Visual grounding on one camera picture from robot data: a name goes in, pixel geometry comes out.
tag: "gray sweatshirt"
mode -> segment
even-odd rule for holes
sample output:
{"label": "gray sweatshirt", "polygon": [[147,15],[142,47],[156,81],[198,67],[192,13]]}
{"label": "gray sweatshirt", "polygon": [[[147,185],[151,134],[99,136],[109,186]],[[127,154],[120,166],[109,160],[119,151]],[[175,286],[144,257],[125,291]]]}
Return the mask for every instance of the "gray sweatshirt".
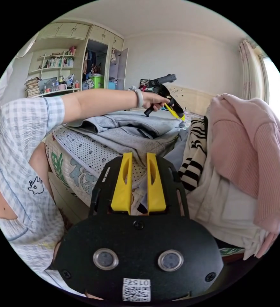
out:
{"label": "gray sweatshirt", "polygon": [[179,119],[164,119],[140,112],[119,111],[66,124],[97,142],[133,157],[146,167],[146,153],[165,155],[172,148],[185,124]]}

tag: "wardrobe door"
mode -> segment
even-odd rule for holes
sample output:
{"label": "wardrobe door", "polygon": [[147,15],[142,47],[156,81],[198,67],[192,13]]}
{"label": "wardrobe door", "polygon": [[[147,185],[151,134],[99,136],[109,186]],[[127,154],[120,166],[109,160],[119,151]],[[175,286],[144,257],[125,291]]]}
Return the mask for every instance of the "wardrobe door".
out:
{"label": "wardrobe door", "polygon": [[38,39],[55,37],[61,26],[62,23],[59,22],[50,23],[39,32]]}
{"label": "wardrobe door", "polygon": [[116,50],[122,51],[123,42],[124,42],[124,40],[116,35],[114,37],[113,48],[116,49]]}
{"label": "wardrobe door", "polygon": [[105,29],[98,27],[98,26],[93,26],[91,33],[89,35],[89,39],[92,39],[93,41],[97,42],[102,42],[103,37],[104,37]]}
{"label": "wardrobe door", "polygon": [[85,40],[89,31],[89,26],[82,25],[78,23],[74,29],[74,32],[72,33],[71,38],[78,38]]}
{"label": "wardrobe door", "polygon": [[107,30],[104,32],[102,43],[108,46],[113,45],[115,35]]}
{"label": "wardrobe door", "polygon": [[117,90],[124,90],[125,88],[125,73],[127,64],[128,48],[123,50],[120,55],[120,60],[118,63],[118,81]]}
{"label": "wardrobe door", "polygon": [[58,30],[56,37],[71,37],[76,25],[76,23],[64,22]]}

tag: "striped shirt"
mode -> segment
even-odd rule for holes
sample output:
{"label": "striped shirt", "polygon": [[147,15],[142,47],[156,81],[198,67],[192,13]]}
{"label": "striped shirt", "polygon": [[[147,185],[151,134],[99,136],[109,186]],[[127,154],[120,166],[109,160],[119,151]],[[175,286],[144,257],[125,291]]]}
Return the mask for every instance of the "striped shirt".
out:
{"label": "striped shirt", "polygon": [[198,187],[200,176],[207,156],[207,126],[206,117],[193,118],[187,139],[183,164],[178,171],[184,188],[193,191]]}

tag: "blue box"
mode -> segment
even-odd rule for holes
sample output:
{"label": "blue box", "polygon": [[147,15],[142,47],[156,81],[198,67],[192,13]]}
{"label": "blue box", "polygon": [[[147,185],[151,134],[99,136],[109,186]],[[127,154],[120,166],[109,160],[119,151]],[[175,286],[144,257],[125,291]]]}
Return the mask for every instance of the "blue box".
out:
{"label": "blue box", "polygon": [[111,81],[108,82],[108,89],[115,90],[116,87],[117,87],[117,84],[115,82],[111,82]]}

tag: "upper cabinet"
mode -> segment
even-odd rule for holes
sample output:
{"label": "upper cabinet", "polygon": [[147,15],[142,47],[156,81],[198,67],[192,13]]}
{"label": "upper cabinet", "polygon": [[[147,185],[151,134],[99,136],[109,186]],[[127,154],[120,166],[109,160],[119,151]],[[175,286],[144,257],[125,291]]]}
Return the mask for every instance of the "upper cabinet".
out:
{"label": "upper cabinet", "polygon": [[71,35],[71,38],[86,39],[90,26],[78,23]]}
{"label": "upper cabinet", "polygon": [[57,31],[55,37],[71,37],[76,28],[76,23],[64,22],[60,29]]}
{"label": "upper cabinet", "polygon": [[[38,39],[64,37],[86,40],[90,26],[75,22],[55,22],[50,23],[42,29],[38,35]],[[122,51],[124,40],[114,35],[108,30],[98,26],[92,26],[89,39],[103,43],[113,47],[118,51]]]}
{"label": "upper cabinet", "polygon": [[112,47],[115,35],[107,30],[104,32],[102,43]]}
{"label": "upper cabinet", "polygon": [[122,51],[123,42],[124,42],[124,40],[116,35],[114,37],[113,48],[116,49],[116,50]]}
{"label": "upper cabinet", "polygon": [[123,48],[122,38],[98,26],[92,26],[89,39],[111,46],[119,51],[122,51]]}
{"label": "upper cabinet", "polygon": [[50,23],[40,31],[38,39],[51,37],[66,37],[85,40],[90,26],[73,22]]}
{"label": "upper cabinet", "polygon": [[39,32],[37,39],[55,37],[62,23],[50,23]]}
{"label": "upper cabinet", "polygon": [[91,33],[89,35],[89,39],[92,39],[94,41],[101,43],[104,38],[104,33],[105,33],[105,29],[98,27],[98,26],[93,26]]}

